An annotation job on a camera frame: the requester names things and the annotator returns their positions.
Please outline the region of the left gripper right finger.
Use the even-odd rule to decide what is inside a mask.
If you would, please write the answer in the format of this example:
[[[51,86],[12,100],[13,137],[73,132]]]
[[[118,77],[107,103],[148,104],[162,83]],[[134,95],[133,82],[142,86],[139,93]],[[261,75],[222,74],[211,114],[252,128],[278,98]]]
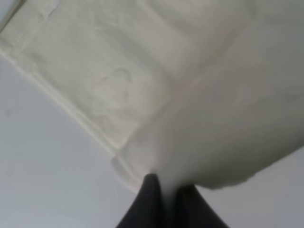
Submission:
[[[175,228],[228,228],[193,185],[177,191],[173,222]]]

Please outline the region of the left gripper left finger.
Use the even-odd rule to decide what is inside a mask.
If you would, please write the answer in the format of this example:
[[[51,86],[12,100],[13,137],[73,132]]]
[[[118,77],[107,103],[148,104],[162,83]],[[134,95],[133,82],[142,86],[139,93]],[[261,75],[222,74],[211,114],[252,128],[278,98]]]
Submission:
[[[164,227],[163,203],[158,178],[155,174],[144,177],[141,188],[118,228]]]

